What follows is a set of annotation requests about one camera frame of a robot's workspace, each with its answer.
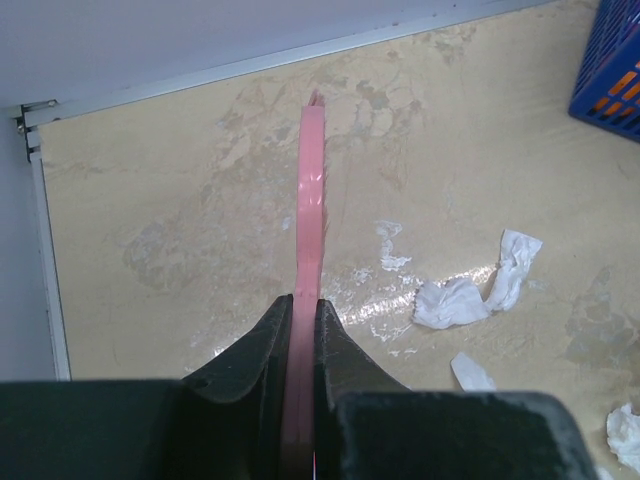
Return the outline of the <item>long paper scrap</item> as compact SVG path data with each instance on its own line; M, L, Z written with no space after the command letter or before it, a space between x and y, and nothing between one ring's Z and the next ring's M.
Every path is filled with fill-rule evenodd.
M445 330L512 309L542 247L540 239L504 230L498 267L487 294L468 277L452 278L443 284L427 281L416 292L412 321L432 330Z

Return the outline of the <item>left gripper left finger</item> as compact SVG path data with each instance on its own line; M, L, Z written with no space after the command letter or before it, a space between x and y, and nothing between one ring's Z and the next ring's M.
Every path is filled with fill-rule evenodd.
M255 326L183 383L219 421L277 428L281 420L293 297L277 297Z

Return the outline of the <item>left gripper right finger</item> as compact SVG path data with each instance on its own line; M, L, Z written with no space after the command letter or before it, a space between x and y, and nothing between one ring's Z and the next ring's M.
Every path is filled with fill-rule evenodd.
M318 301L314 327L314 412L331 412L352 392L408 392L344 329L329 300Z

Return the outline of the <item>pink hand brush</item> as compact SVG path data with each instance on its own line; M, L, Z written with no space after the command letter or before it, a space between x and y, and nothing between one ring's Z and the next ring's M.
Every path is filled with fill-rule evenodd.
M280 433L279 477L311 479L314 458L314 332L325 240L325 100L315 91L299 130L296 281Z

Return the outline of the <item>tall paper scrap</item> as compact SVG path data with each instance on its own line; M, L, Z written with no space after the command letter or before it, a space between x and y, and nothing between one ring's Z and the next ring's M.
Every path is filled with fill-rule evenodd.
M596 469L600 479L639 478L639 408L631 401L603 417Z

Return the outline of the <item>small paper scrap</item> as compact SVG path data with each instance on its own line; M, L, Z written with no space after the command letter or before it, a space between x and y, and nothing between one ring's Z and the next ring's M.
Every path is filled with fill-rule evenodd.
M450 362L454 377L464 392L490 392L496 390L494 380L486 370L464 352Z

